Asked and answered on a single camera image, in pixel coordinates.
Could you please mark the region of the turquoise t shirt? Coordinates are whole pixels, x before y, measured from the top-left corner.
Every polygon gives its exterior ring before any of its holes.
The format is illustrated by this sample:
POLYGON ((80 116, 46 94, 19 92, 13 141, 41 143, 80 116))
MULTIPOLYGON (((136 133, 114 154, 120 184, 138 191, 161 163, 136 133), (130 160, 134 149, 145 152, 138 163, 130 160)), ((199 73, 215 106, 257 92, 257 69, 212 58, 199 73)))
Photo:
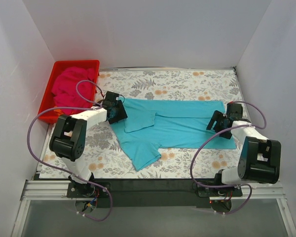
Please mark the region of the turquoise t shirt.
POLYGON ((206 127, 221 101, 125 99, 127 118, 111 125, 123 152, 140 171, 161 158, 159 149, 198 149, 214 135, 206 127))

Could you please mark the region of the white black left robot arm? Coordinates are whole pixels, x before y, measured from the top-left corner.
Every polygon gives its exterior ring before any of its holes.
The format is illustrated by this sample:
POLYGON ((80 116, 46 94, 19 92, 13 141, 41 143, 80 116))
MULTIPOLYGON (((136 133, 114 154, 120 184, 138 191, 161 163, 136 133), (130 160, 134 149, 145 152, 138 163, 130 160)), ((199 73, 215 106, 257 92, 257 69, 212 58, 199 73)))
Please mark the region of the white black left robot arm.
POLYGON ((71 116, 61 115, 56 122, 49 148, 65 163, 74 190, 83 197, 91 197, 95 192, 95 185, 89 181, 93 175, 82 158, 86 132, 103 122, 113 124, 126 119, 123 97, 108 91, 98 107, 71 116))

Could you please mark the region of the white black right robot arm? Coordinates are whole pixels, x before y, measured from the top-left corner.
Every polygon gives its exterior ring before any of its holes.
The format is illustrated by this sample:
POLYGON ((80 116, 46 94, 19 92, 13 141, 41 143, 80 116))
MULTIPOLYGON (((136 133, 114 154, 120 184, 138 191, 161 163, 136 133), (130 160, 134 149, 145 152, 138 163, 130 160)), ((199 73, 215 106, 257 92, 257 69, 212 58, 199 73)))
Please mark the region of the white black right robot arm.
POLYGON ((221 138, 234 137, 242 143, 237 167, 220 170, 209 183, 217 195, 227 195, 232 184, 278 182, 281 143, 261 135, 248 119, 243 118, 240 103, 228 103, 225 114, 214 111, 206 129, 214 130, 221 138))

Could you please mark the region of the floral patterned table mat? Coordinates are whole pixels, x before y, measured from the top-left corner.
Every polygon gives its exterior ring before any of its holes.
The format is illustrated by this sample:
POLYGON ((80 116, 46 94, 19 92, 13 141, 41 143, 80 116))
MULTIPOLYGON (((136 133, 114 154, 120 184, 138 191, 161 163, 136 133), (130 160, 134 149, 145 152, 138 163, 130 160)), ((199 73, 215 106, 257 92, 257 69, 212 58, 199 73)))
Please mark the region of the floral patterned table mat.
MULTIPOLYGON (((200 71, 101 71, 98 86, 127 98, 147 100, 219 100, 224 104, 242 100, 233 70, 200 71)), ((106 123, 87 132, 84 161, 96 178, 212 178, 221 169, 238 164, 242 145, 234 150, 160 149, 161 157, 136 171, 120 149, 106 123)))

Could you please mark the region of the magenta t shirt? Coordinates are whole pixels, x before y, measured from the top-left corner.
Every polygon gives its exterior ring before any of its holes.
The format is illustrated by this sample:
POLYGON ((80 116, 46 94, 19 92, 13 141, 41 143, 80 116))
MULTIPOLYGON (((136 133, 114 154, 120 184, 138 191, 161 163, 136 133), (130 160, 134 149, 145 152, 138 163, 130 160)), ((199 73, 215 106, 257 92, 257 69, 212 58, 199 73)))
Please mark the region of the magenta t shirt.
POLYGON ((93 84, 83 82, 93 81, 95 78, 93 68, 69 67, 57 76, 52 87, 55 106, 88 108, 93 93, 93 84))

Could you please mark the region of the orange cloth in bin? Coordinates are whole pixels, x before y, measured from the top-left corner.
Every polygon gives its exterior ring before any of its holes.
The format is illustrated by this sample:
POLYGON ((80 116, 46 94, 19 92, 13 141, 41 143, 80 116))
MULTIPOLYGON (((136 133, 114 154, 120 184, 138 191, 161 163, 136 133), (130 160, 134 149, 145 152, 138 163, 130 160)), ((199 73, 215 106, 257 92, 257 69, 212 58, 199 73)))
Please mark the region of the orange cloth in bin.
POLYGON ((54 107, 55 109, 53 110, 53 112, 55 113, 56 116, 60 116, 63 114, 63 111, 61 109, 57 109, 56 107, 54 107))

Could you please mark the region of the red plastic bin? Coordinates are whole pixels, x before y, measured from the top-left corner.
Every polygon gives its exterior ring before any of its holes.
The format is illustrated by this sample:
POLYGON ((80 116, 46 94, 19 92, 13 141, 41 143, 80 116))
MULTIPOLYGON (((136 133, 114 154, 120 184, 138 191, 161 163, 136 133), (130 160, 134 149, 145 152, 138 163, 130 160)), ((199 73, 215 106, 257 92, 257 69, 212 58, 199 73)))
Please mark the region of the red plastic bin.
POLYGON ((55 108, 39 117, 46 123, 55 123, 61 114, 73 115, 92 106, 99 75, 98 60, 55 62, 39 108, 39 113, 55 108))

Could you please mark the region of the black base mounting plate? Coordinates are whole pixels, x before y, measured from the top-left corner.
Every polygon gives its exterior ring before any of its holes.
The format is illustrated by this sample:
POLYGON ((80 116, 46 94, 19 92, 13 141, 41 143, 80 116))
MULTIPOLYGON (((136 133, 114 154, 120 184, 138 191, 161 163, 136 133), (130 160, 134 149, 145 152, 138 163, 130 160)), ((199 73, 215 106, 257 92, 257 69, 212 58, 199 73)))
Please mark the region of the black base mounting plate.
POLYGON ((223 199, 227 189, 198 187, 191 179, 94 179, 104 188, 95 187, 90 197, 84 197, 75 191, 70 182, 68 198, 98 197, 98 207, 110 206, 108 190, 113 199, 113 207, 159 207, 159 206, 195 206, 210 208, 210 198, 223 199))

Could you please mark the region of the aluminium frame rail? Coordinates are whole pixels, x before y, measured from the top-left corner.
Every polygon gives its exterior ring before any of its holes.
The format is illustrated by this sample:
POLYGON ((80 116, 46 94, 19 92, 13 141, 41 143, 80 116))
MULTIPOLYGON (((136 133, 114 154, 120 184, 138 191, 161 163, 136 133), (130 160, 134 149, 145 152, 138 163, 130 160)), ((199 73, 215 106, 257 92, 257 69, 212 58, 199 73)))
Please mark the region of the aluminium frame rail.
POLYGON ((86 214, 88 197, 68 180, 26 182, 14 237, 296 237, 280 184, 256 184, 227 202, 189 179, 101 179, 101 192, 86 214))

